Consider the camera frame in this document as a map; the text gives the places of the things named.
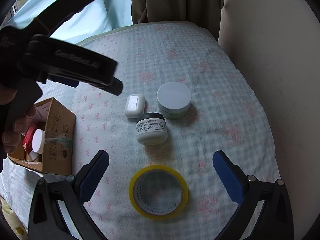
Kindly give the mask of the left hand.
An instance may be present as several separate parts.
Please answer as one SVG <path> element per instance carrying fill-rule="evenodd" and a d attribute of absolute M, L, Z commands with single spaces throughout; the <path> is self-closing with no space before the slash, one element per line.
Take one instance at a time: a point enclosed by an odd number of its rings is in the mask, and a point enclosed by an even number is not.
<path fill-rule="evenodd" d="M 1 86 L 1 105 L 6 105 L 14 99 L 17 90 L 7 89 Z M 16 119 L 12 128 L 9 131 L 2 133 L 3 150 L 6 154 L 12 154 L 16 151 L 17 146 L 21 140 L 21 135 L 28 129 L 27 117 L 35 115 L 36 107 L 32 105 L 27 114 L 23 117 Z"/>

